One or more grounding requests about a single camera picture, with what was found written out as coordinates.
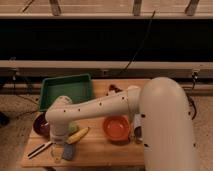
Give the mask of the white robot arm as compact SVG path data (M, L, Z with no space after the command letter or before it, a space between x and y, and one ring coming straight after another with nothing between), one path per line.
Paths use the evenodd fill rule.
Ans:
M122 114L141 117L146 171L200 171L187 95L167 77L79 104L60 96L47 110L46 120L51 141L62 144L71 121Z

